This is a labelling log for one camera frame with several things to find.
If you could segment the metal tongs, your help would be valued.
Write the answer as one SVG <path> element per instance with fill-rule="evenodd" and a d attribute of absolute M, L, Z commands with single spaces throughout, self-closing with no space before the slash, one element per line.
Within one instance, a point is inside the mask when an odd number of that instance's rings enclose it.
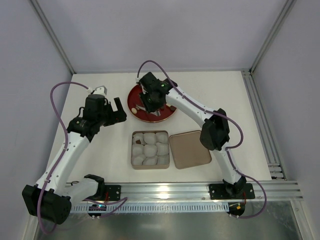
<path fill-rule="evenodd" d="M 136 104 L 135 105 L 135 108 L 137 110 L 141 110 L 141 111 L 144 111 L 145 113 L 147 114 L 151 114 L 151 115 L 154 115 L 154 116 L 157 116 L 159 117 L 161 115 L 160 111 L 159 110 L 156 110 L 156 111 L 149 111 L 144 105 L 142 104 Z"/>

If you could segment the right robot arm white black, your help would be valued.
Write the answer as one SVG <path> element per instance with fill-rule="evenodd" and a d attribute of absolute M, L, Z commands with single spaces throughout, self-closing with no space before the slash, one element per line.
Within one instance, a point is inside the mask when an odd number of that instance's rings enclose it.
<path fill-rule="evenodd" d="M 139 98 L 146 112 L 156 112 L 168 104 L 199 125 L 199 140 L 215 156 L 222 172 L 225 191 L 231 198 L 240 196 L 247 180 L 230 159 L 230 127 L 226 112 L 221 108 L 214 110 L 206 107 L 185 93 L 175 82 L 168 78 L 159 80 L 151 72 L 138 77 L 136 81 L 142 88 Z"/>

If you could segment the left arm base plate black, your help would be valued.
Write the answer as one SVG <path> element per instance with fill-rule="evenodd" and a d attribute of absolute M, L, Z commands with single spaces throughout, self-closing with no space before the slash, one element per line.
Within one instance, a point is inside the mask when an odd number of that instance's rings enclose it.
<path fill-rule="evenodd" d="M 105 202 L 119 201 L 121 199 L 121 185 L 106 184 L 104 188 L 103 200 Z"/>

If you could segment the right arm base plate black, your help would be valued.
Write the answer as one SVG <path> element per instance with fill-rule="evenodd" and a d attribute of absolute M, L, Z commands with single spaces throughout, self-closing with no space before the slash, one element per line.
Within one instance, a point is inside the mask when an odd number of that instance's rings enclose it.
<path fill-rule="evenodd" d="M 251 183 L 245 183 L 243 186 L 225 183 L 213 183 L 208 186 L 211 200 L 243 200 L 244 198 L 255 199 L 255 191 Z"/>

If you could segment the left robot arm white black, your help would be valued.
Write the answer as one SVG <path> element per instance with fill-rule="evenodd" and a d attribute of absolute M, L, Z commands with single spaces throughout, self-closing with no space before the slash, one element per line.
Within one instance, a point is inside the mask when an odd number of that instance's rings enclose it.
<path fill-rule="evenodd" d="M 90 94 L 65 130 L 65 140 L 51 165 L 34 185 L 26 185 L 22 197 L 30 215 L 61 225 L 71 208 L 87 198 L 104 199 L 107 193 L 103 177 L 87 174 L 70 189 L 65 187 L 78 159 L 102 127 L 125 122 L 127 114 L 116 97 L 113 110 L 103 94 Z"/>

